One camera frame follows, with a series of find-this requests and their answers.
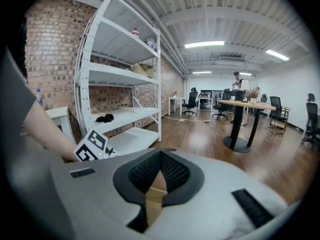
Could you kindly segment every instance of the air conditioner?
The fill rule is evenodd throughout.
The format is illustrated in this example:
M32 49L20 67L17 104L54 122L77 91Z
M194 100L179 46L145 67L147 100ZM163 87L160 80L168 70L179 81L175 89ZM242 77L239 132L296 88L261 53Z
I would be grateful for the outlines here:
M243 66L246 63L244 58L239 57L226 57L221 56L219 60L216 60L215 63L217 65L225 65L225 66Z

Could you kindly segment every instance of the black table leg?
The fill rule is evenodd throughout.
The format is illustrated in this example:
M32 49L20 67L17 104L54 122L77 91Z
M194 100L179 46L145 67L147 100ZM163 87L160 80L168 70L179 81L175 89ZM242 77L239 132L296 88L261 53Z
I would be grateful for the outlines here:
M251 147L252 141L254 140L257 126L258 126L258 122L259 122L259 118L260 118L260 109L256 109L254 123L253 123L252 131L251 131L251 135L250 135L247 147Z
M244 114L244 108L242 106L236 106L235 110L235 119L233 121L233 127L232 127L232 132L231 132L231 144L230 144L230 149L233 149L236 145L237 138L239 135L240 127L241 127L241 122L242 122L242 116Z

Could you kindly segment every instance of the vase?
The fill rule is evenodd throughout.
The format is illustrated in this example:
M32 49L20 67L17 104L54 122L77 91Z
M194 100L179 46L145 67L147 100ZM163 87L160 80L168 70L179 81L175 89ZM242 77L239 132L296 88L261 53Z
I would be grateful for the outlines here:
M251 98L250 99L251 104L257 104L257 99L256 98Z

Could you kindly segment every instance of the shelving unit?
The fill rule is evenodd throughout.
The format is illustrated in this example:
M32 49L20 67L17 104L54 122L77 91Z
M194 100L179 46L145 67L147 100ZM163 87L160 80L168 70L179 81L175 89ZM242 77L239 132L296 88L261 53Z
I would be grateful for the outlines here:
M140 36L131 33L138 28ZM143 41L156 40L151 49ZM90 62L91 55L128 65L156 60L156 79L110 65ZM126 155L148 148L154 141L161 141L161 51L160 31L151 26L137 11L123 0L104 0L83 33L76 60L74 95L77 118L82 135L87 131L104 134L121 126L134 123L128 129L108 140L115 153L110 157ZM157 85L157 106L142 107L135 97L135 87ZM89 86L116 86L132 88L133 107L91 114ZM112 122L95 122L105 114L113 114ZM158 132L136 127L136 121L150 116L158 124Z

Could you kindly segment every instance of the shelf board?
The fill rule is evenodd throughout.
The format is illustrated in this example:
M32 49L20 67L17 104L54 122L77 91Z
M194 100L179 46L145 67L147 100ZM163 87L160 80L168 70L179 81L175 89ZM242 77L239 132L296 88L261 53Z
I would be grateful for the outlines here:
M138 127L130 128L129 130L108 139L107 143L113 146L114 150L114 153L110 155L110 158L145 150L158 138L158 132Z
M103 16L95 34L92 51L132 65L159 57L139 37Z
M122 109L116 109L106 111L103 113L96 113L91 115L93 122L93 128L95 131L104 134L112 131L121 126L125 126L134 121L146 118L159 112L159 109L155 107L126 107ZM98 117L105 116L106 114L112 114L114 119L111 122L95 122Z
M89 68L89 85L134 87L147 84L159 84L159 81L122 68L94 62L87 63Z

